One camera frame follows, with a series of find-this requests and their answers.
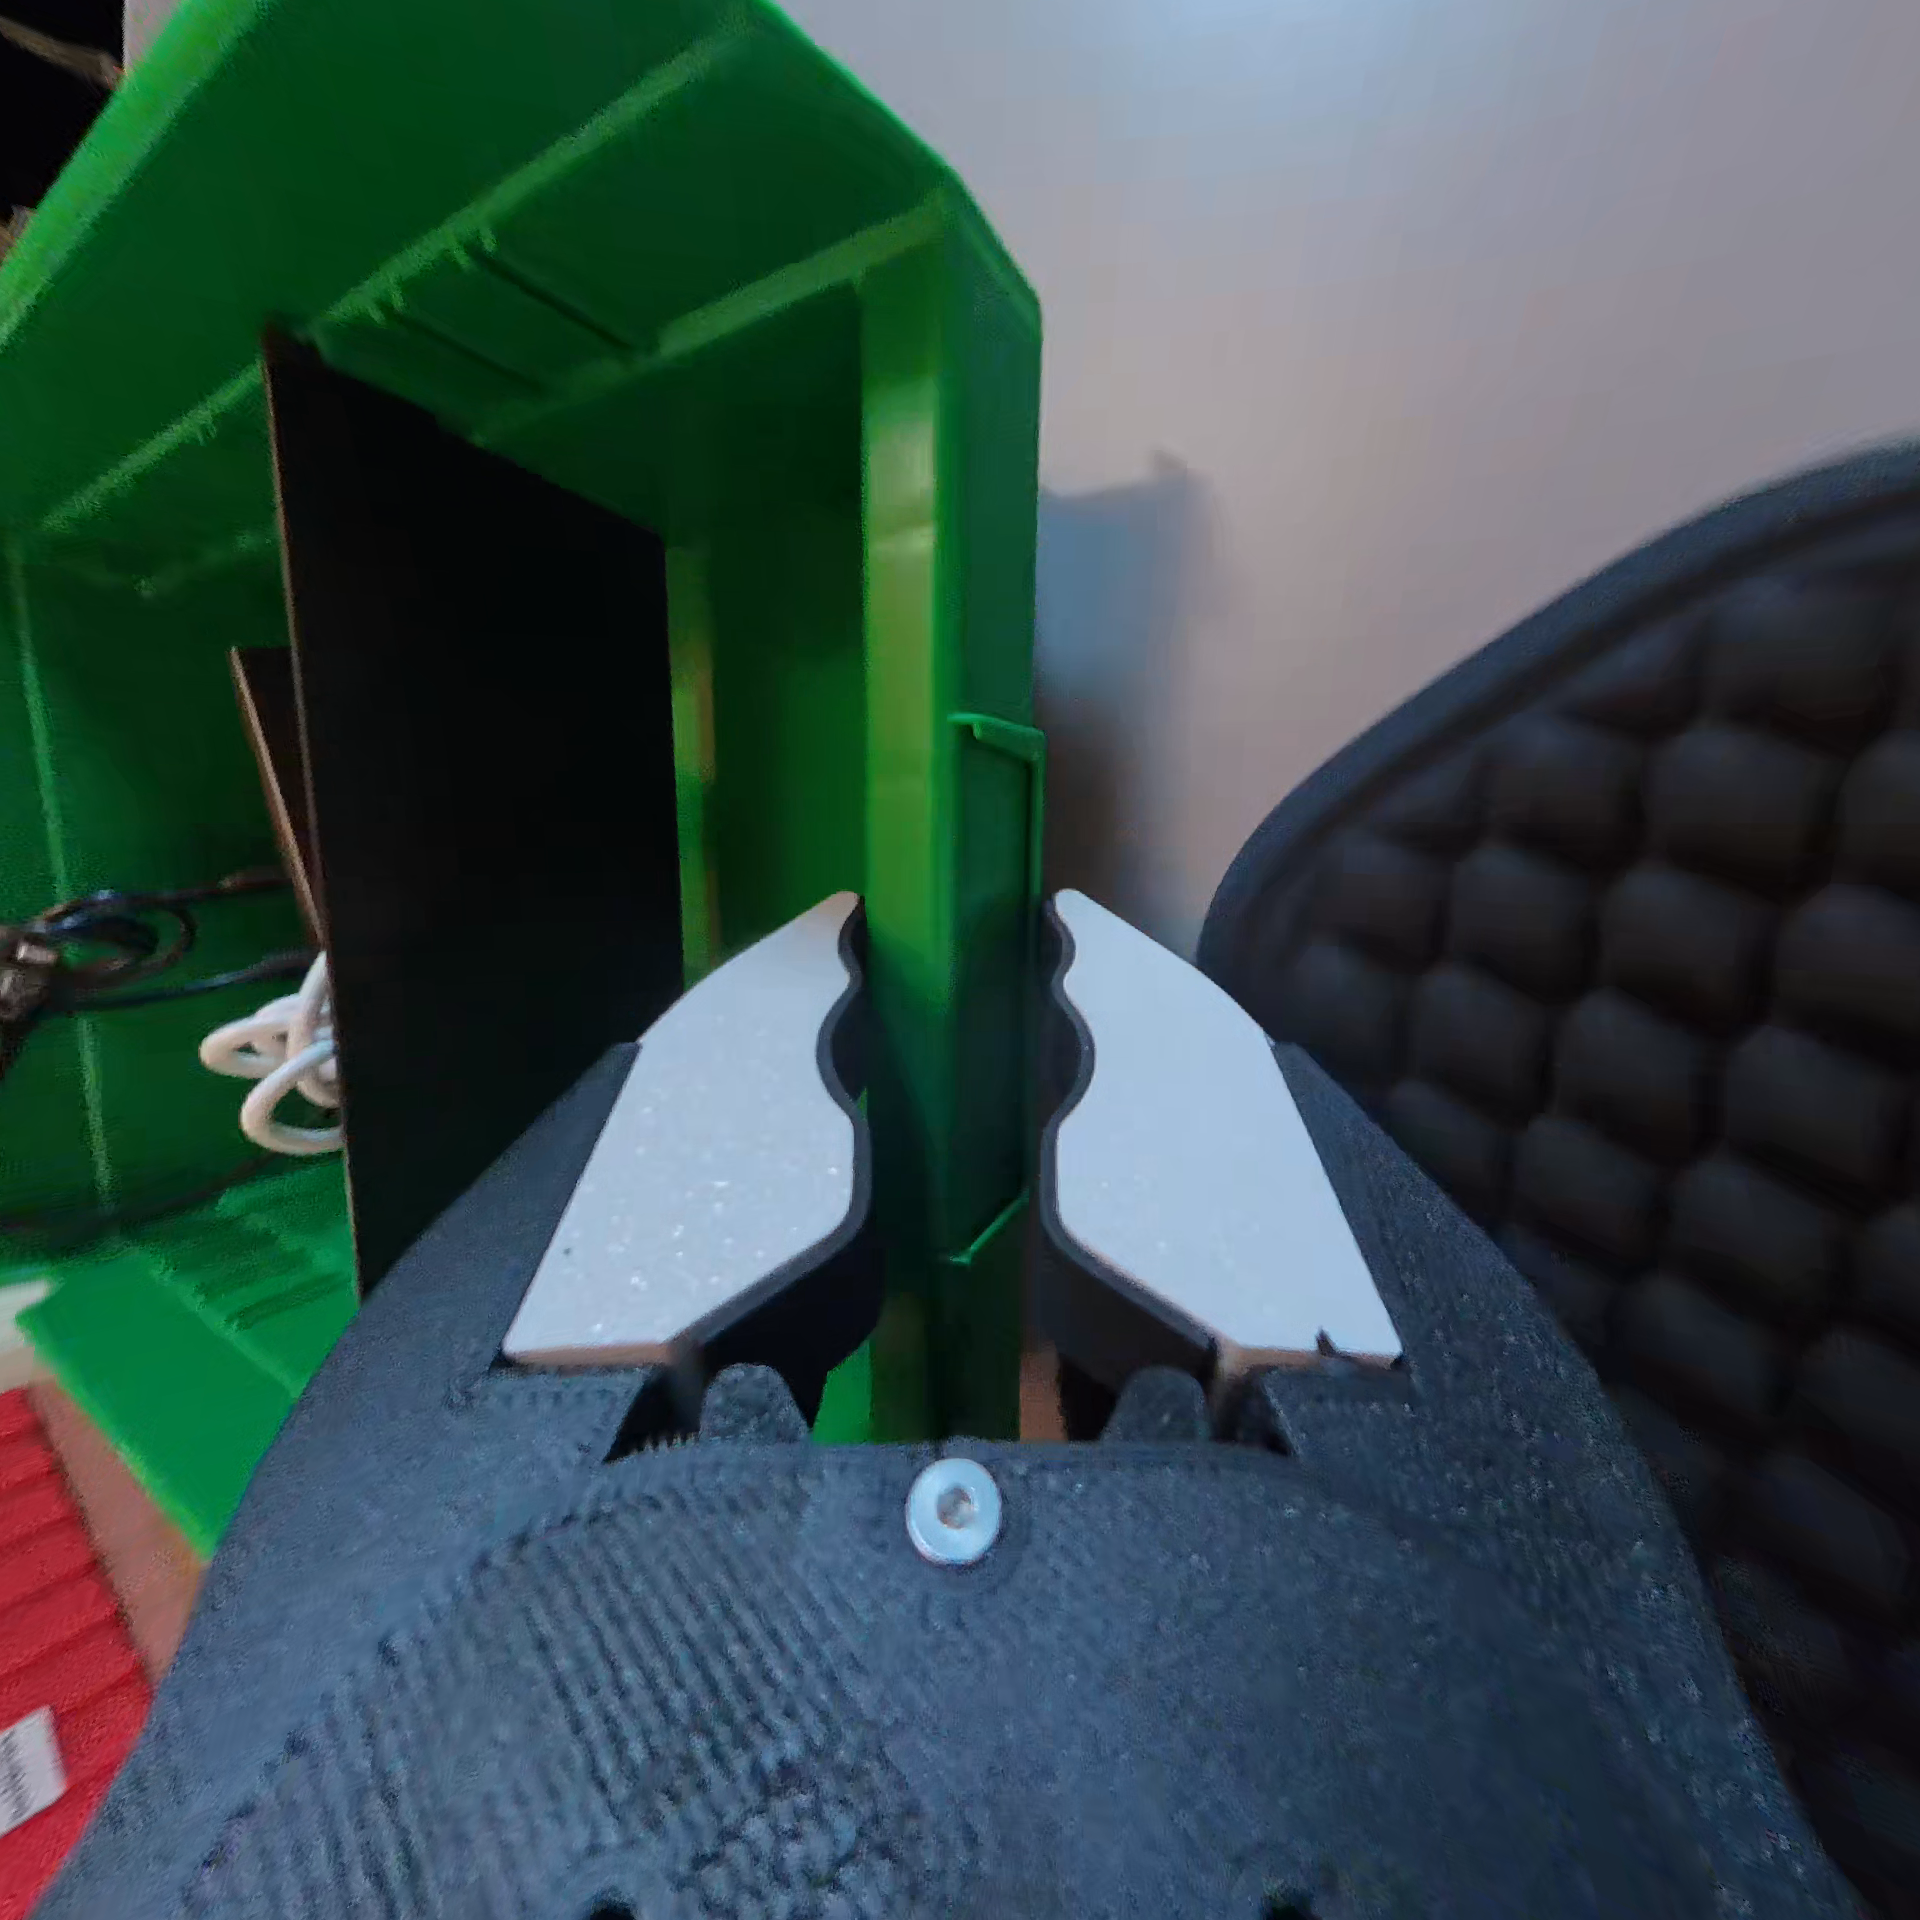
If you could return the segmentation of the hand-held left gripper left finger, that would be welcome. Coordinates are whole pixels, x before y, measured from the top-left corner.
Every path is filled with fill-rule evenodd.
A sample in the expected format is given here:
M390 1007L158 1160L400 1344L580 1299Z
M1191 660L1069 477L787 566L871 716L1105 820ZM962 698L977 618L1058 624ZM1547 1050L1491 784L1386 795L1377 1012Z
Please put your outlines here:
M834 889L652 1020L506 1367L662 1367L678 1403L762 1367L818 1422L884 1316L865 956L865 901Z

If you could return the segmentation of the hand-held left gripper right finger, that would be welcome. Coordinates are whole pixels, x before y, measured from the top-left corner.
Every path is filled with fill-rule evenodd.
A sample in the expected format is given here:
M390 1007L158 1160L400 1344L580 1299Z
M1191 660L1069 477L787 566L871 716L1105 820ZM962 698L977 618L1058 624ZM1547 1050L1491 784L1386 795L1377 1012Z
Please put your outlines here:
M1274 1373L1402 1373L1261 1020L1083 889L1045 923L1039 1323L1076 1393L1116 1403L1163 1373L1224 1422Z

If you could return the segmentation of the green plastic bin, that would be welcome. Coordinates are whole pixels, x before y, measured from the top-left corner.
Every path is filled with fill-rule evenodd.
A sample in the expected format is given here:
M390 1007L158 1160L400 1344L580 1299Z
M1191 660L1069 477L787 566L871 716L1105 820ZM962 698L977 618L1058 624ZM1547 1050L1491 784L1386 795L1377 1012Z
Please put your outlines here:
M209 1562L361 1277L330 953L225 653L291 646L264 334L667 544L685 985L867 918L871 1419L1012 1433L1045 311L775 3L179 3L7 253L7 1285Z

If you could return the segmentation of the black divider panel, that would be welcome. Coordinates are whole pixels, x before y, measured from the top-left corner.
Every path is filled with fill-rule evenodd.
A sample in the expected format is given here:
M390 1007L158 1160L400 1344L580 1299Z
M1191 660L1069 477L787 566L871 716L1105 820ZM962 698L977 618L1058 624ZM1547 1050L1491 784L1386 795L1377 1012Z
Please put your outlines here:
M264 334L361 1293L685 992L667 544Z

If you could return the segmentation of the black padded cushion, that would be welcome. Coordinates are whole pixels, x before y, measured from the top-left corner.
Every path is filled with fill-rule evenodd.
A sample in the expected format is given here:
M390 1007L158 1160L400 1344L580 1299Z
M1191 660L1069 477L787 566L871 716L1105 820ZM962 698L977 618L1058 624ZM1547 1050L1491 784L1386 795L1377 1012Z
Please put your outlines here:
M1916 1916L1916 499L1871 448L1581 580L1200 931L1575 1340L1860 1916Z

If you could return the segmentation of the brown flat panel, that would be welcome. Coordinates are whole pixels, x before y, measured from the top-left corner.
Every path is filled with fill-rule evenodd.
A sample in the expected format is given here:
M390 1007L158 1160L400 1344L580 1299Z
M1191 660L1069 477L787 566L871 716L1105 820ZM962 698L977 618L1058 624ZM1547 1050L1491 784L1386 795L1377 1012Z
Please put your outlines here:
M225 670L299 923L314 946L330 946L296 656L291 646L231 646Z

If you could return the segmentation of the red ribbed plastic bin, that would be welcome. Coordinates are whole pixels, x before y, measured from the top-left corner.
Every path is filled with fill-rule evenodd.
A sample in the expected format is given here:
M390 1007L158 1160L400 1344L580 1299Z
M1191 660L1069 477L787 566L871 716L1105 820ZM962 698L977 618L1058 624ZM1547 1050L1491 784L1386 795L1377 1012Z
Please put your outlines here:
M0 1910L23 1920L59 1879L154 1710L26 1388L0 1399Z

